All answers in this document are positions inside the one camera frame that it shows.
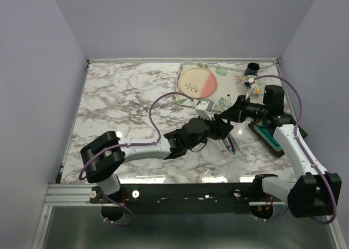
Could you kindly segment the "black white pen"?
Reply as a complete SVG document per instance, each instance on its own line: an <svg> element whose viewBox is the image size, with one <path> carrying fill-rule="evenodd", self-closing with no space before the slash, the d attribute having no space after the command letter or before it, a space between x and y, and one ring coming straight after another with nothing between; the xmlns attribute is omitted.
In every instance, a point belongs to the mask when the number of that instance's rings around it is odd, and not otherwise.
<svg viewBox="0 0 349 249"><path fill-rule="evenodd" d="M231 107L231 96L230 96L230 94L227 94L226 101L227 101L227 108L230 108Z"/></svg>

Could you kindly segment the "teal acrylic marker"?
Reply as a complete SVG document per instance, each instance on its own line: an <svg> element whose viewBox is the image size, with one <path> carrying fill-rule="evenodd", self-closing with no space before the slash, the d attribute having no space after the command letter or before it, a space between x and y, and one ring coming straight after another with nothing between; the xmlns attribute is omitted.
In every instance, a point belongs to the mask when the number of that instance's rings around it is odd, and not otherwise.
<svg viewBox="0 0 349 249"><path fill-rule="evenodd" d="M231 151L232 151L232 153L235 155L235 154L236 154L236 149L235 149L235 147L234 147L233 140L232 140L232 138L231 138L230 136L228 136L227 138L228 138L228 141L229 141L229 143L230 143Z"/></svg>

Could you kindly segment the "red capped white pen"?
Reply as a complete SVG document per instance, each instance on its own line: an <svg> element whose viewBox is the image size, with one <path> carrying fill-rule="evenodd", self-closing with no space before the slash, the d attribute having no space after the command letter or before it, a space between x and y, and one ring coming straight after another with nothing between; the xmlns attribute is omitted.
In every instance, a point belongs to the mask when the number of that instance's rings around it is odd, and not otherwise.
<svg viewBox="0 0 349 249"><path fill-rule="evenodd" d="M220 140L220 144L221 144L221 152L222 153L227 152L227 148L223 140Z"/></svg>

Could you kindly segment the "yellow capped marker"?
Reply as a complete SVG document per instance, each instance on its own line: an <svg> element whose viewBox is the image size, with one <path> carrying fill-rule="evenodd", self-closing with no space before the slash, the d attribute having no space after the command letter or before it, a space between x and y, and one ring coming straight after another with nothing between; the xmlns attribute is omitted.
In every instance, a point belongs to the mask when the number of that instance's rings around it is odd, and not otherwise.
<svg viewBox="0 0 349 249"><path fill-rule="evenodd" d="M236 146L236 148L237 148L237 150L240 152L240 153L244 153L244 151L243 151L243 149L242 149L242 147L238 144L238 142L237 142L237 140L236 140L236 138L234 137L234 136L232 136L232 139L233 139L233 141L234 141L234 144L235 144L235 146Z"/></svg>

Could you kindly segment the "blue pen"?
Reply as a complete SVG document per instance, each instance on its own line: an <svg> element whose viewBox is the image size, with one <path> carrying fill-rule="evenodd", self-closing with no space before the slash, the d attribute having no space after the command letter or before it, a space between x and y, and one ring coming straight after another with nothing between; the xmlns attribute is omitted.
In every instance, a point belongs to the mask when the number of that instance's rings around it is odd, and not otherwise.
<svg viewBox="0 0 349 249"><path fill-rule="evenodd" d="M227 139L224 139L224 145L226 146L227 151L231 152L230 143Z"/></svg>

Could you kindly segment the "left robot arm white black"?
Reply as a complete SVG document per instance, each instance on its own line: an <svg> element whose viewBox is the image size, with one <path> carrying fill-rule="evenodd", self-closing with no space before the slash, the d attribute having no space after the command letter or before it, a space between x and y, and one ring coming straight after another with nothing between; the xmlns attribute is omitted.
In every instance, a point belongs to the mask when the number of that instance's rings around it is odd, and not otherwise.
<svg viewBox="0 0 349 249"><path fill-rule="evenodd" d="M123 162L175 159L208 139L223 140L232 129L233 125L215 115L213 120L190 119L180 129L159 139L121 139L114 131L107 131L80 150L83 168L79 179L97 184L102 189L102 196L114 203L121 196L121 185L115 171Z"/></svg>

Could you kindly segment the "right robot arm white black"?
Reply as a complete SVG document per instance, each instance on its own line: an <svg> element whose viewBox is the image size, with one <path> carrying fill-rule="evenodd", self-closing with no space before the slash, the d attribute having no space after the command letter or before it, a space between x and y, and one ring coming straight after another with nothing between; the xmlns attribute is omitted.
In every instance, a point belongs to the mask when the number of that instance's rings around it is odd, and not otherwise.
<svg viewBox="0 0 349 249"><path fill-rule="evenodd" d="M262 121L292 165L297 178L295 184L276 176L256 177L258 183L251 187L255 200L263 201L271 195L286 203L296 218L311 217L315 220L330 215L329 222L333 222L341 178L321 165L304 142L297 121L284 112L283 87L265 86L262 104L251 103L245 95L240 95L233 106L218 117L235 123L247 118Z"/></svg>

